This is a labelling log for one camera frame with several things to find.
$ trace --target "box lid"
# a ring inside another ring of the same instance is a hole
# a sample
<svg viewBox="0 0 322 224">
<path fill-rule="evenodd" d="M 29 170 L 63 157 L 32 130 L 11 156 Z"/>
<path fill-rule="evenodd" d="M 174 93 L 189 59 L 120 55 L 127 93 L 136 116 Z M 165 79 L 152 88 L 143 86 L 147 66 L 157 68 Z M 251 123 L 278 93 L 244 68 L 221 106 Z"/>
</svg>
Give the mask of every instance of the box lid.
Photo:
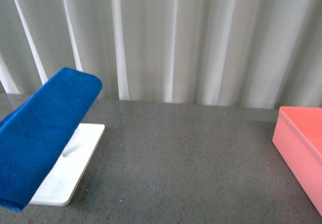
<svg viewBox="0 0 322 224">
<path fill-rule="evenodd" d="M 279 115 L 322 164 L 322 108 L 280 107 Z"/>
</svg>

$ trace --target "microfiber towel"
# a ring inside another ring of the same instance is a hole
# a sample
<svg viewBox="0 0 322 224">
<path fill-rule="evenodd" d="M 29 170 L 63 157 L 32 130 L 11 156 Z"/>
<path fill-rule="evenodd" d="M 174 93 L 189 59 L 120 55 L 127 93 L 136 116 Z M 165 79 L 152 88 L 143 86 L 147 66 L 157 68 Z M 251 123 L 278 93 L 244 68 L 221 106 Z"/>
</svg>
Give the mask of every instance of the microfiber towel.
<svg viewBox="0 0 322 224">
<path fill-rule="evenodd" d="M 21 211 L 58 160 L 102 88 L 62 68 L 0 122 L 0 205 Z"/>
</svg>

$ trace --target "white base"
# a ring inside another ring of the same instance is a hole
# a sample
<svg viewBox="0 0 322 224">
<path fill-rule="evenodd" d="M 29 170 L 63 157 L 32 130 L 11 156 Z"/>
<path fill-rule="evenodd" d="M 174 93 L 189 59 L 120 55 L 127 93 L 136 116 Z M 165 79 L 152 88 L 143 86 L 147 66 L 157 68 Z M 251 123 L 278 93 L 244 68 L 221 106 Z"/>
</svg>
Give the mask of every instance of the white base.
<svg viewBox="0 0 322 224">
<path fill-rule="evenodd" d="M 34 205 L 67 205 L 90 162 L 105 126 L 81 123 L 35 195 Z"/>
</svg>

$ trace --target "speckled surface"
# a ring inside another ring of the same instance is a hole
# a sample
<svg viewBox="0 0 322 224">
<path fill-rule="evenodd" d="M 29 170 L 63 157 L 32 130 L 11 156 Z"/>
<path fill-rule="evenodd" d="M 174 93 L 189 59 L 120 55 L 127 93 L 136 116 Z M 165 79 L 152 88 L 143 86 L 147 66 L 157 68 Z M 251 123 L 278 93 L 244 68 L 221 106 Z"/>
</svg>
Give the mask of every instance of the speckled surface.
<svg viewBox="0 0 322 224">
<path fill-rule="evenodd" d="M 0 118 L 27 96 L 0 94 Z M 105 133 L 66 207 L 0 223 L 322 223 L 272 144 L 277 110 L 99 99 Z"/>
</svg>

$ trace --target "white stand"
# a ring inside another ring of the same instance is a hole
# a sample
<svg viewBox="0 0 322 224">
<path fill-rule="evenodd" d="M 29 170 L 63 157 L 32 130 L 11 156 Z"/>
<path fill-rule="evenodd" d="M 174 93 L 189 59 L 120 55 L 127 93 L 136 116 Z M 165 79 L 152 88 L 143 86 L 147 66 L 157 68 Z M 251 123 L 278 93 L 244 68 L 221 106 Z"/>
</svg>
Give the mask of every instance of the white stand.
<svg viewBox="0 0 322 224">
<path fill-rule="evenodd" d="M 100 141 L 105 126 L 81 123 L 53 169 L 29 202 L 34 205 L 67 205 Z"/>
</svg>

